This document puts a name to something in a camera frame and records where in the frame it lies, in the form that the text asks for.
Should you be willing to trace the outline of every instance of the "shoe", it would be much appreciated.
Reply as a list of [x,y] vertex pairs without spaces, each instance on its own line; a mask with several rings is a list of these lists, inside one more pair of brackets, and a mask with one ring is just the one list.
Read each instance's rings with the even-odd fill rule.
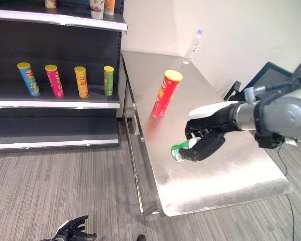
[[137,241],[146,241],[146,237],[141,234],[140,236],[138,236]]

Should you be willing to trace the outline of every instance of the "white wall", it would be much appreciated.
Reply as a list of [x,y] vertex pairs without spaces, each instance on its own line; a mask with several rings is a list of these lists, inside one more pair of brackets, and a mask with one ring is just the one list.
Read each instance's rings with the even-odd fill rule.
[[223,95],[267,62],[301,62],[301,0],[125,0],[122,49],[182,56],[203,29],[193,64]]

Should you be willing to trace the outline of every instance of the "pink pringles can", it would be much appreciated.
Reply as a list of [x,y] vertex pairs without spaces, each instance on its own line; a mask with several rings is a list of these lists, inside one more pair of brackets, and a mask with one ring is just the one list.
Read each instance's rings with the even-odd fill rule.
[[52,88],[52,92],[56,98],[62,98],[65,96],[60,82],[57,66],[48,64],[45,66],[45,70]]

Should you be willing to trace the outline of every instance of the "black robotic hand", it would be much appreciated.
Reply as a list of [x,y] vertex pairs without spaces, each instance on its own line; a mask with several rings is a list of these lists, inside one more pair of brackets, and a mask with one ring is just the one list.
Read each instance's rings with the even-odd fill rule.
[[241,103],[231,104],[209,117],[187,121],[185,126],[186,138],[190,139],[196,136],[201,139],[192,148],[179,149],[183,159],[203,160],[223,145],[226,132],[241,131],[233,121],[234,112],[239,104]]
[[186,160],[200,161],[212,155],[225,142],[224,133],[208,133],[189,149],[179,149]]
[[82,232],[85,226],[80,225],[85,223],[88,216],[82,216],[71,220],[64,224],[56,233],[53,241],[94,241],[97,239],[97,234],[87,234]]

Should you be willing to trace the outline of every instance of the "bottle cap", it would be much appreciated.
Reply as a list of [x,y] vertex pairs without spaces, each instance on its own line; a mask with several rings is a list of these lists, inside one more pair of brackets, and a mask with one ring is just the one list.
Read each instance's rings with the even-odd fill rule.
[[183,79],[183,76],[180,72],[171,69],[165,71],[165,77],[175,82],[179,82]]
[[82,66],[76,66],[75,67],[75,72],[85,72],[86,68]]
[[106,72],[114,72],[114,68],[111,67],[111,66],[105,66],[105,67],[104,67],[104,70],[105,70]]
[[18,69],[27,69],[27,68],[30,68],[30,64],[27,62],[21,62],[21,63],[17,64],[17,68]]
[[57,66],[53,65],[53,64],[48,64],[45,66],[45,70],[46,71],[55,71],[55,70],[57,70]]

